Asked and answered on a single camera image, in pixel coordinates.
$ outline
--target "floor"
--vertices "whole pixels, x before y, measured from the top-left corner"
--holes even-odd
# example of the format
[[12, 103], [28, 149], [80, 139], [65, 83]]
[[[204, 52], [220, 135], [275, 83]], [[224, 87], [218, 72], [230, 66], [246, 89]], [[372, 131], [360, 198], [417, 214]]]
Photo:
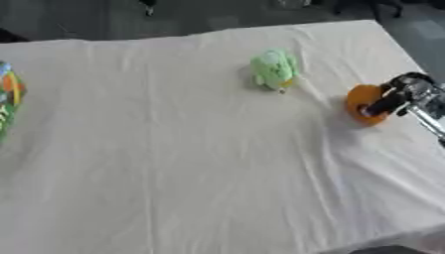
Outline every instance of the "floor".
[[[0, 0], [0, 27], [33, 41], [130, 40], [372, 18], [364, 6], [335, 16], [329, 3], [286, 10], [278, 1], [159, 0], [155, 16], [147, 18], [137, 0]], [[425, 70], [445, 82], [445, 11], [421, 4], [405, 7], [402, 19], [392, 19], [390, 10], [381, 8], [382, 25]]]

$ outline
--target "chair leg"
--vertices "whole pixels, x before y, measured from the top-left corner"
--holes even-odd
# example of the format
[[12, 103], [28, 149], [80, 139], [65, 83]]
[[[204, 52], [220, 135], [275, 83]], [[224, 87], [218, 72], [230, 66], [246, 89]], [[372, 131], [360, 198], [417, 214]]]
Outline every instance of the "chair leg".
[[368, 5], [370, 6], [373, 16], [377, 22], [381, 22], [380, 11], [378, 10], [378, 4], [375, 0], [368, 0]]
[[334, 6], [334, 14], [341, 14], [343, 9], [345, 9], [345, 7], [350, 4], [350, 2], [351, 0], [337, 0], [336, 5]]
[[380, 3], [395, 8], [395, 13], [393, 15], [394, 18], [401, 17], [401, 14], [403, 12], [403, 7], [400, 4], [398, 4], [392, 0], [383, 0]]

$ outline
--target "green plush toy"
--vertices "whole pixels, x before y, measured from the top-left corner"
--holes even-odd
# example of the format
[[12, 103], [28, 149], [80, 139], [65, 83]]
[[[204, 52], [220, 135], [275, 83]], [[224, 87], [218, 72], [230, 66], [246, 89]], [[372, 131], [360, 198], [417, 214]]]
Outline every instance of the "green plush toy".
[[256, 84], [265, 85], [280, 93], [286, 92], [298, 74], [295, 57], [283, 50], [269, 50], [252, 59], [250, 65]]

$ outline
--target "white tablecloth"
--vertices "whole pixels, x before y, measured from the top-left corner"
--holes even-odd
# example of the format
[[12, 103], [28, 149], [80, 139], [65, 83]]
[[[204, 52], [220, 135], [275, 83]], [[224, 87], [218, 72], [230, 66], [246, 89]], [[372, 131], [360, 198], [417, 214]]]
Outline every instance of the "white tablecloth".
[[[249, 60], [295, 54], [285, 95]], [[415, 62], [376, 23], [1, 45], [29, 92], [0, 147], [0, 252], [316, 253], [445, 224], [444, 151], [362, 128], [357, 83]]]

